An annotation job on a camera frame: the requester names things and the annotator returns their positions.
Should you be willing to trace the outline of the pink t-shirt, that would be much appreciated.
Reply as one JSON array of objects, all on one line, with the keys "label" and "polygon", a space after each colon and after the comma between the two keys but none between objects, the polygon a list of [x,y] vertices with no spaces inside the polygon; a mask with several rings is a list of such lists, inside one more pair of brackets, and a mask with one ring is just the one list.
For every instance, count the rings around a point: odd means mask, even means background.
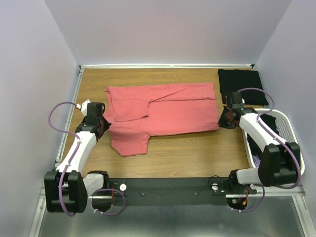
[{"label": "pink t-shirt", "polygon": [[105,119],[112,148],[122,157],[144,155],[154,136],[215,131],[218,126],[214,85],[176,83],[108,86]]}]

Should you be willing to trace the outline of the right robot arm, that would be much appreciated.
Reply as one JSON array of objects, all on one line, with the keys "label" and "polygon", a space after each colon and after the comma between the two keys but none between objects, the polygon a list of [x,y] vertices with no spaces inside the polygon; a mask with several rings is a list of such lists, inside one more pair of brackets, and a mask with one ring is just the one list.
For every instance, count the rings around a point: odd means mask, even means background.
[{"label": "right robot arm", "polygon": [[218,124],[226,129],[240,127],[262,152],[258,167],[231,171],[230,192],[237,194],[251,184],[293,189],[301,183],[300,146],[281,138],[261,119],[261,113],[246,107],[240,91],[227,95]]}]

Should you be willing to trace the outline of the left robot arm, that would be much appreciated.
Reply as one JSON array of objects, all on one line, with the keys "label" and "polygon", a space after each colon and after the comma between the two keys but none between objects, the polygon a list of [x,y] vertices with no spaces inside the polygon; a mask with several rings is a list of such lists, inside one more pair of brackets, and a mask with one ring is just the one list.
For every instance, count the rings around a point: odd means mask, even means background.
[{"label": "left robot arm", "polygon": [[72,133],[74,142],[58,167],[44,176],[47,211],[68,216],[83,213],[92,194],[104,195],[110,187],[106,171],[91,171],[82,176],[92,149],[111,126],[103,116],[105,104],[86,100],[74,106],[83,114],[82,122]]}]

